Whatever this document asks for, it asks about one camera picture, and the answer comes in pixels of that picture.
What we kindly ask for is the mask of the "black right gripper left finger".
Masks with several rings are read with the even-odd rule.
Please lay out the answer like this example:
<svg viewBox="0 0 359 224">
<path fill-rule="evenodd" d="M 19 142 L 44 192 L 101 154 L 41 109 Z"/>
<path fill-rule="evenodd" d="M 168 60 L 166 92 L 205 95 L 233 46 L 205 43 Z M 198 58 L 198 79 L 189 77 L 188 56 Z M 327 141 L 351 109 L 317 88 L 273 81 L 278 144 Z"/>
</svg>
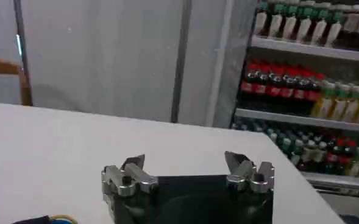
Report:
<svg viewBox="0 0 359 224">
<path fill-rule="evenodd" d="M 143 170 L 145 154 L 127 158 L 121 167 L 105 166 L 101 172 L 103 195 L 132 197 L 137 190 L 151 194 L 159 186 L 158 177 Z"/>
</svg>

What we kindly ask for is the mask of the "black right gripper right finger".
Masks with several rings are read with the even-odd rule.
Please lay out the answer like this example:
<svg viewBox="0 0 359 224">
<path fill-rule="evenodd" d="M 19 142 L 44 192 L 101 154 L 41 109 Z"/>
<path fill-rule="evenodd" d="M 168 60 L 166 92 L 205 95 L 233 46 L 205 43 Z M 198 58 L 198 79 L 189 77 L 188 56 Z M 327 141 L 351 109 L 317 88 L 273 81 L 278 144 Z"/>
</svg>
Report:
<svg viewBox="0 0 359 224">
<path fill-rule="evenodd" d="M 275 168 L 272 163 L 263 161 L 257 167 L 246 155 L 225 151 L 224 156 L 230 171 L 226 176 L 228 187 L 238 192 L 247 188 L 255 193 L 268 193 L 274 190 Z"/>
</svg>

